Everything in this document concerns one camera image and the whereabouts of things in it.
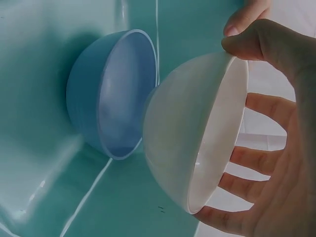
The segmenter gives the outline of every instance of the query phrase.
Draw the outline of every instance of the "white bowl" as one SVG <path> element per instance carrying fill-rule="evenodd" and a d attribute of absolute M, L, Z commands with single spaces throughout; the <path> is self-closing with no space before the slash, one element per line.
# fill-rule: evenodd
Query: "white bowl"
<path fill-rule="evenodd" d="M 149 99 L 143 125 L 148 166 L 190 214 L 205 206 L 229 162 L 247 86 L 246 61 L 212 53 L 179 66 Z"/>

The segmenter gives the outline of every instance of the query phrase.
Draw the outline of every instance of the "teal wall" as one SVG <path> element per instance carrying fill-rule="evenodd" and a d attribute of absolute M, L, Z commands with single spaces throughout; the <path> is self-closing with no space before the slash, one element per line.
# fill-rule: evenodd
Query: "teal wall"
<path fill-rule="evenodd" d="M 159 0 L 160 78 L 222 50 L 241 3 Z M 107 164 L 70 125 L 65 86 L 84 48 L 132 28 L 156 45 L 155 0 L 0 0 L 0 222 L 12 233 L 60 236 Z M 110 164 L 65 236 L 193 237 L 197 225 L 156 184 L 140 148 Z"/>

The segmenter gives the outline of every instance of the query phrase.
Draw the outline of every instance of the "blue bowl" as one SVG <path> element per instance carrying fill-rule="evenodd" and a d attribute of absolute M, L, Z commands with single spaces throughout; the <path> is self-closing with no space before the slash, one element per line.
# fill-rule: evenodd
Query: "blue bowl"
<path fill-rule="evenodd" d="M 142 139 L 145 102 L 157 86 L 156 53 L 141 30 L 107 35 L 76 60 L 67 109 L 76 130 L 113 159 L 127 158 Z"/>

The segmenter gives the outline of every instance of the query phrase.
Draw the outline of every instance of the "fingernail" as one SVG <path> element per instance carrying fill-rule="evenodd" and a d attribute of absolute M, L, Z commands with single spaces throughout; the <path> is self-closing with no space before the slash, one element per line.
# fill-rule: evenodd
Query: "fingernail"
<path fill-rule="evenodd" d="M 236 35 L 238 35 L 238 34 L 239 34 L 238 30 L 237 30 L 236 27 L 234 27 L 234 26 L 230 26 L 230 27 L 228 27 L 227 30 L 226 30 L 226 36 L 227 36 L 227 37 L 236 36 Z"/>

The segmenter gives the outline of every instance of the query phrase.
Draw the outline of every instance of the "plastic bowl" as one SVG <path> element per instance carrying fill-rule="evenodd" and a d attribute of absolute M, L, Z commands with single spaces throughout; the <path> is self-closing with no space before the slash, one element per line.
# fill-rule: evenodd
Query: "plastic bowl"
<path fill-rule="evenodd" d="M 220 52 L 180 65 L 149 97 L 146 161 L 159 185 L 190 214 L 205 206 L 221 180 L 247 88 L 248 63 Z"/>
<path fill-rule="evenodd" d="M 157 86 L 156 53 L 141 30 L 102 37 L 76 60 L 67 83 L 70 120 L 85 141 L 113 159 L 142 139 L 146 99 Z"/>

